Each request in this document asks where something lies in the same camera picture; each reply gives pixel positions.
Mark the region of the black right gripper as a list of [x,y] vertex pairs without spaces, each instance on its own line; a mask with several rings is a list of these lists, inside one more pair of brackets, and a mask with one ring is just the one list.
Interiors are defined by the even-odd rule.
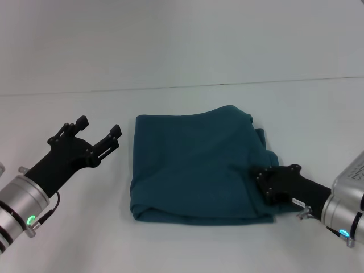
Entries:
[[306,179],[301,166],[253,167],[250,175],[268,205],[292,205],[310,213],[321,213],[331,189]]

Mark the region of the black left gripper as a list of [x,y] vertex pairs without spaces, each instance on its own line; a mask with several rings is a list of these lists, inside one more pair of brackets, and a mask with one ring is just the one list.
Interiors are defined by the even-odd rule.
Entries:
[[95,145],[76,137],[88,126],[84,115],[75,123],[65,123],[56,137],[49,140],[50,152],[26,173],[26,177],[41,187],[48,197],[52,197],[76,172],[98,166],[99,160],[119,148],[118,138],[122,135],[119,125],[114,125]]

